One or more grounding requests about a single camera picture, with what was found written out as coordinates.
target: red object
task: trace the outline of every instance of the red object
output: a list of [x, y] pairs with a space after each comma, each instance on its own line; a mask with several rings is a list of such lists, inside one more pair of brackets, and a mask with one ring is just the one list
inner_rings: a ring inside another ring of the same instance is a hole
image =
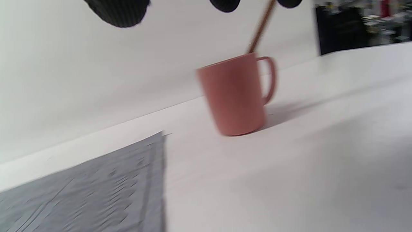
[[[269, 94], [262, 98], [258, 61], [270, 65], [272, 82]], [[244, 135], [265, 124], [264, 105], [276, 87], [275, 63], [270, 57], [248, 53], [197, 70], [210, 110], [220, 133]]]
[[389, 0], [383, 0], [381, 2], [381, 17], [389, 17], [391, 15], [390, 9], [389, 9]]

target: gray mat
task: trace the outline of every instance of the gray mat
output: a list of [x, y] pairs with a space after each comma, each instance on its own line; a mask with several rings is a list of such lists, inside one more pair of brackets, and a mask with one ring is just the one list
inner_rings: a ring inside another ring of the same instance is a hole
[[163, 232], [161, 133], [0, 193], [0, 232]]

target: mug handle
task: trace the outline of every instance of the mug handle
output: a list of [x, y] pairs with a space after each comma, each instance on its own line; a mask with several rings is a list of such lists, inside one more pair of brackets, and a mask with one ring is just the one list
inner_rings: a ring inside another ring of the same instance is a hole
[[263, 98], [263, 104], [266, 105], [270, 101], [270, 99], [272, 99], [273, 94], [275, 93], [276, 86], [277, 86], [276, 65], [275, 65], [275, 61], [271, 57], [258, 57], [256, 60], [257, 61], [266, 60], [267, 63], [269, 63], [269, 67], [270, 67], [270, 73], [272, 76], [272, 79], [270, 82], [270, 89], [269, 89], [269, 93], [267, 94], [267, 96]]

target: wooden stick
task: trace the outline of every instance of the wooden stick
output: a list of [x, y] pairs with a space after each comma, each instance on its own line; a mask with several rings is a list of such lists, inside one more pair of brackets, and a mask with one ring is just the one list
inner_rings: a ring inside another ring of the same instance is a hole
[[258, 30], [256, 31], [255, 37], [253, 42], [250, 44], [248, 53], [252, 53], [255, 51], [257, 44], [259, 43], [260, 37], [262, 36], [263, 31], [265, 30], [266, 24], [269, 21], [269, 18], [272, 14], [273, 8], [275, 6], [276, 0], [270, 0], [269, 5], [266, 8], [266, 12], [260, 21], [260, 25]]

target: cluttered background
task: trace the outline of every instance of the cluttered background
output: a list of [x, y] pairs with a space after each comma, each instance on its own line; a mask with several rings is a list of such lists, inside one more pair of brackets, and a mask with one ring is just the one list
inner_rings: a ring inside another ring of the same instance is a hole
[[320, 54], [408, 42], [411, 0], [314, 0]]

